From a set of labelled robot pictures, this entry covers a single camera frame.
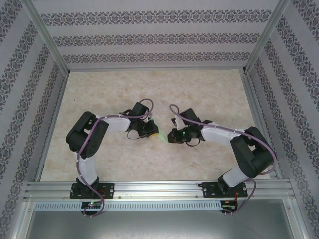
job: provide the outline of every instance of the marble floor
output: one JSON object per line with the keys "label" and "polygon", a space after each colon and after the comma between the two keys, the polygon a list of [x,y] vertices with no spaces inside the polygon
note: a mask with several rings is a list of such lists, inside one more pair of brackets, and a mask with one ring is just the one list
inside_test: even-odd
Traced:
{"label": "marble floor", "polygon": [[[117,114],[143,98],[154,101],[153,118],[165,135],[173,128],[172,103],[181,111],[193,108],[202,121],[242,129],[254,125],[238,70],[71,73],[41,180],[77,177],[65,137],[85,111]],[[218,143],[189,147],[166,144],[159,137],[128,140],[125,132],[105,136],[96,153],[100,180],[217,179],[236,165],[232,149]]]}

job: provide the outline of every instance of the black bracket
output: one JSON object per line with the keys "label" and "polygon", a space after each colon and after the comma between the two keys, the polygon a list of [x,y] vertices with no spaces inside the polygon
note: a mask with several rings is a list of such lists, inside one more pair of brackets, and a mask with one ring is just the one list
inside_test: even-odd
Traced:
{"label": "black bracket", "polygon": [[[82,184],[78,179],[76,179],[76,181],[76,183],[72,184],[70,199],[100,199],[96,193]],[[104,199],[113,199],[114,183],[99,183],[97,179],[91,186],[98,191]]]}
{"label": "black bracket", "polygon": [[218,187],[218,182],[203,182],[198,184],[203,189],[204,198],[234,198],[237,193],[238,198],[246,198],[248,196],[246,184],[244,182],[231,188],[229,192],[224,194]]}

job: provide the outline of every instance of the wire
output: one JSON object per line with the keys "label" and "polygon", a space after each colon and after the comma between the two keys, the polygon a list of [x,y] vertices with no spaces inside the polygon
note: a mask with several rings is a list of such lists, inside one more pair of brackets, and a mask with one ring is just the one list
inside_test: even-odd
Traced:
{"label": "wire", "polygon": [[186,142],[186,144],[187,144],[189,147],[195,147],[195,146],[198,146],[198,145],[199,145],[199,143],[200,143],[200,139],[198,139],[198,143],[197,143],[197,144],[195,144],[195,145],[191,145],[191,144],[189,144],[189,143],[187,143],[187,142]]}
{"label": "wire", "polygon": [[110,115],[110,116],[102,116],[102,117],[98,118],[98,119],[95,121],[94,125],[92,126],[92,128],[91,128],[91,130],[90,130],[90,133],[89,133],[88,136],[86,137],[86,139],[85,139],[85,141],[84,141],[82,147],[80,148],[78,154],[76,155],[76,169],[77,169],[77,171],[78,171],[79,177],[81,178],[82,182],[83,182],[89,189],[91,189],[96,195],[98,195],[98,196],[100,197],[101,202],[102,202],[102,207],[101,207],[101,209],[100,209],[97,213],[95,213],[95,214],[93,214],[93,215],[87,215],[85,212],[86,212],[86,210],[87,210],[88,208],[85,208],[84,211],[83,211],[83,214],[84,214],[85,217],[90,217],[90,218],[92,218],[92,217],[96,217],[97,215],[101,214],[102,211],[104,210],[105,202],[104,202],[103,196],[102,196],[99,192],[97,192],[93,187],[91,187],[91,185],[88,184],[87,181],[86,181],[86,180],[84,179],[84,177],[82,176],[82,173],[81,173],[81,170],[80,170],[80,155],[81,155],[81,153],[83,152],[84,148],[86,147],[86,145],[87,145],[87,143],[88,143],[88,141],[89,141],[89,139],[90,139],[90,137],[91,137],[91,135],[92,135],[92,133],[93,133],[95,127],[96,127],[96,125],[97,125],[101,120],[103,120],[103,119],[105,119],[105,118],[139,119],[139,118],[143,118],[143,117],[145,117],[145,116],[148,116],[148,115],[152,112],[152,110],[153,110],[153,108],[154,108],[154,102],[153,102],[151,99],[149,99],[149,98],[144,98],[144,99],[142,99],[139,103],[141,103],[141,102],[143,102],[143,101],[150,101],[151,104],[152,104],[152,107],[151,107],[150,111],[147,112],[147,113],[145,113],[144,115],[141,115],[141,116]]}
{"label": "wire", "polygon": [[223,208],[224,211],[227,211],[228,213],[225,212],[225,215],[234,215],[238,212],[240,212],[248,203],[248,201],[251,199],[251,197],[253,196],[255,190],[256,190],[256,187],[257,187],[257,183],[254,179],[248,179],[246,180],[245,182],[253,182],[254,183],[254,188],[253,190],[251,191],[250,195],[248,196],[248,198],[244,201],[244,203],[234,212],[232,212],[231,210],[228,210],[228,209],[225,209]]}
{"label": "wire", "polygon": [[139,138],[142,138],[142,136],[140,136],[140,137],[138,137],[138,138],[129,138],[129,133],[130,133],[131,131],[129,131],[128,132],[128,134],[126,135],[126,137],[128,138],[128,139],[132,139],[132,140],[135,140],[135,139],[139,139]]}
{"label": "wire", "polygon": [[238,131],[236,129],[231,129],[231,128],[227,128],[227,127],[224,127],[224,126],[219,126],[219,125],[211,125],[211,124],[206,124],[206,123],[201,123],[201,122],[197,122],[197,121],[194,121],[194,120],[190,120],[190,119],[187,119],[187,118],[184,118],[182,116],[179,115],[179,108],[177,105],[174,105],[174,104],[171,104],[169,105],[169,109],[178,117],[180,117],[182,120],[185,120],[185,121],[188,121],[188,122],[191,122],[191,123],[195,123],[195,124],[198,124],[198,125],[202,125],[202,126],[207,126],[207,127],[211,127],[211,128],[220,128],[220,129],[223,129],[223,130],[226,130],[226,131],[229,131],[229,132],[232,132],[232,133],[238,133],[238,134],[242,134],[248,138],[251,138],[255,141],[257,141],[258,143],[260,143],[261,145],[263,145],[269,152],[270,154],[272,155],[273,157],[273,160],[274,160],[274,165],[271,169],[269,169],[268,171],[266,172],[263,172],[263,173],[260,173],[259,175],[265,175],[265,174],[269,174],[273,171],[275,171],[275,168],[277,167],[278,165],[278,162],[277,162],[277,158],[276,158],[276,155],[274,153],[274,151],[271,149],[271,147],[269,147],[266,143],[264,143],[263,141],[261,141],[259,138],[256,138],[250,134],[247,134],[245,132],[241,132],[241,131]]}

